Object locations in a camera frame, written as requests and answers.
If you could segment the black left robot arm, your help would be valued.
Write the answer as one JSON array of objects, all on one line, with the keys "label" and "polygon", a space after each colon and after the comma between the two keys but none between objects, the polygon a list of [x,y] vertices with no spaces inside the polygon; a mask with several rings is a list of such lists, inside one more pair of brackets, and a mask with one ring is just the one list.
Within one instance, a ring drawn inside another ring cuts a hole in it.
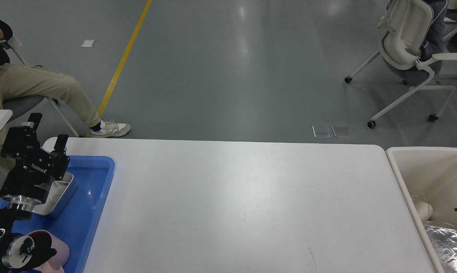
[{"label": "black left robot arm", "polygon": [[44,150],[36,136],[41,113],[32,113],[20,126],[11,127],[1,157],[15,160],[0,188],[0,273],[20,273],[34,268],[43,273],[62,273],[69,256],[65,243],[47,231],[15,233],[15,221],[27,221],[46,204],[55,182],[63,180],[70,158],[68,136],[57,137],[54,150]]}]

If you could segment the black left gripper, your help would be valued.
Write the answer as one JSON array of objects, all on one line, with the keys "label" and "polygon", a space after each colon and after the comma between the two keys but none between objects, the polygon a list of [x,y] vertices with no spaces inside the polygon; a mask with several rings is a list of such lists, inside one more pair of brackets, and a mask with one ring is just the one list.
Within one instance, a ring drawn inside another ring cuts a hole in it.
[{"label": "black left gripper", "polygon": [[62,181],[69,165],[65,150],[69,135],[58,135],[52,152],[36,152],[41,149],[36,130],[42,117],[30,114],[26,122],[8,129],[3,142],[0,156],[15,160],[0,190],[9,208],[44,204],[53,181]]}]

